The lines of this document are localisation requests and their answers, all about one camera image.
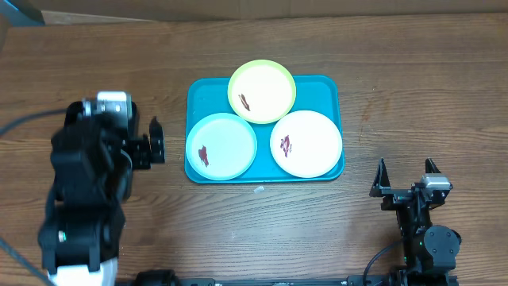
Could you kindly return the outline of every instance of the wood grain surface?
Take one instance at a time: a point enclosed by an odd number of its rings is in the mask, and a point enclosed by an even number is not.
[[[197,185],[183,171],[187,89],[254,59],[339,89],[346,169],[332,182]],[[11,29],[0,54],[0,125],[100,90],[130,92],[140,131],[164,126],[167,163],[135,175],[119,278],[147,269],[216,279],[359,274],[399,239],[368,197],[378,159],[407,187],[426,157],[454,185],[435,224],[463,244],[461,285],[508,284],[508,14],[307,18]],[[37,231],[63,116],[0,140],[0,234],[40,266]],[[397,249],[372,273],[402,263]],[[0,284],[39,282],[0,253]]]

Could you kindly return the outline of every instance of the teal object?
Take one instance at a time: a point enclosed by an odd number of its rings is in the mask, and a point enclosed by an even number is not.
[[[295,75],[296,100],[290,112],[312,110],[329,118],[342,133],[341,112],[337,85],[325,75]],[[195,81],[187,95],[186,139],[190,131],[201,119],[216,113],[234,114],[228,100],[229,78],[208,78]],[[270,124],[251,124],[257,138],[257,153],[250,168],[231,180],[210,180],[199,175],[192,167],[187,156],[185,173],[189,179],[198,184],[242,184],[242,183],[275,183],[334,180],[344,170],[345,154],[342,149],[338,163],[326,174],[314,178],[298,178],[282,170],[271,155],[270,135],[277,122]]]
[[[185,144],[190,166],[210,180],[231,180],[245,172],[256,157],[252,127],[236,114],[206,116],[196,124]]]

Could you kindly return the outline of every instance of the light blue rimmed plate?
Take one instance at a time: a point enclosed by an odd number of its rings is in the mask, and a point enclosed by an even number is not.
[[[256,134],[242,118],[209,115],[190,131],[185,153],[190,166],[210,180],[230,180],[250,167],[257,152]]]

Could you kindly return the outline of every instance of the wire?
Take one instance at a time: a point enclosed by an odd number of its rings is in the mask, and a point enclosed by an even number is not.
[[[65,114],[65,113],[67,113],[67,109],[47,110],[47,111],[42,111],[42,112],[39,112],[36,114],[29,114],[24,117],[15,119],[15,120],[7,123],[7,125],[3,126],[2,129],[0,129],[0,137],[4,136],[7,132],[16,128],[20,124],[31,121],[33,119],[38,119],[38,118],[42,118],[42,117],[46,117],[46,116],[50,116],[50,115]]]
[[[399,245],[402,242],[402,240],[399,240],[397,242],[394,242],[390,244],[389,246],[383,248],[381,251],[379,251],[367,264],[367,267],[364,270],[364,276],[362,278],[362,282],[364,286],[367,286],[367,273],[368,270],[371,268],[371,266],[374,264],[378,258],[380,258],[383,254],[387,253],[388,251],[392,250],[395,246]]]
[[[38,119],[50,115],[57,115],[57,114],[65,114],[67,112],[67,109],[59,109],[59,110],[47,110],[42,111],[36,114],[29,114],[24,117],[15,119],[7,125],[3,126],[0,129],[0,137],[3,137],[7,132],[10,130],[16,128],[20,124],[23,124],[25,122],[31,121],[33,119]],[[17,261],[19,264],[21,264],[23,267],[28,269],[35,277],[39,278],[42,282],[44,282],[45,285],[53,286],[54,284],[48,279],[47,276],[45,276],[39,269],[37,269],[35,266],[33,266],[29,261],[26,260],[18,251],[14,249],[9,243],[7,243],[2,237],[0,237],[0,247],[9,254],[15,261]]]

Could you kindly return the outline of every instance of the small white scrap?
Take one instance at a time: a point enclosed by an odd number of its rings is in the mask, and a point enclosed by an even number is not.
[[[254,193],[255,194],[261,193],[262,191],[264,191],[264,187],[263,186],[259,186],[259,187],[254,189]]]

